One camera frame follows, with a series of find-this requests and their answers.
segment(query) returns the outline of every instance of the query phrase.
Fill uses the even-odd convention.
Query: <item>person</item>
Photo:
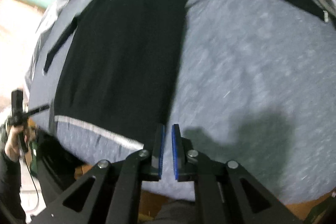
[[[25,141],[30,139],[30,131],[23,126],[11,127],[7,142],[0,151],[0,200],[20,223],[26,223],[26,214],[21,207],[21,167],[18,135],[24,132]]]
[[[25,141],[36,138],[38,179],[44,202],[48,206],[64,190],[75,182],[74,173],[83,162],[67,152],[58,140],[47,133],[22,126],[6,128],[6,123],[1,126],[0,132],[0,201],[11,215],[19,222],[26,223],[26,214],[21,206],[21,167],[18,134],[24,132]]]

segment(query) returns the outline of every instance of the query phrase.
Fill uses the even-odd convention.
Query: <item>blue gripper pad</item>
[[[160,158],[159,158],[159,178],[162,176],[162,163],[163,163],[163,152],[164,152],[164,142],[165,142],[165,127],[162,127],[161,131],[161,146],[160,146]]]
[[[179,178],[179,169],[177,166],[177,145],[176,145],[176,136],[175,136],[174,126],[172,126],[171,128],[171,138],[172,138],[172,145],[173,145],[174,174],[175,174],[175,179],[177,180]]]

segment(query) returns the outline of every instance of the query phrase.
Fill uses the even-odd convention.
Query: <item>gray bedsheet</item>
[[[36,66],[30,107],[52,102],[72,36],[47,75],[48,50],[90,0],[70,0]],[[336,184],[335,39],[331,24],[282,0],[189,0],[187,33],[167,127],[163,180],[143,188],[193,199],[190,183],[172,174],[170,127],[212,159],[236,159],[285,203],[311,200]],[[45,130],[53,112],[34,117]],[[131,150],[59,122],[57,137],[94,164]]]

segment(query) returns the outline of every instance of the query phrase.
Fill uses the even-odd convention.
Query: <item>hand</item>
[[[8,135],[8,140],[5,146],[5,153],[11,161],[18,161],[20,158],[20,150],[18,146],[18,135],[20,132],[24,131],[23,126],[11,127]],[[25,142],[27,143],[30,139],[30,131],[26,129],[24,131]]]

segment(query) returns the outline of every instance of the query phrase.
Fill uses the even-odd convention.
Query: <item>metal screw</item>
[[[98,162],[98,166],[99,166],[99,168],[106,168],[107,166],[109,166],[109,161],[108,160],[101,160],[100,162]]]
[[[189,150],[188,151],[188,156],[191,158],[196,158],[198,156],[198,151],[197,150]]]
[[[238,162],[234,161],[234,160],[230,160],[228,163],[227,163],[227,166],[231,169],[236,169],[239,164]]]
[[[148,150],[143,149],[143,150],[140,150],[139,152],[140,157],[147,157],[148,155],[149,155]]]

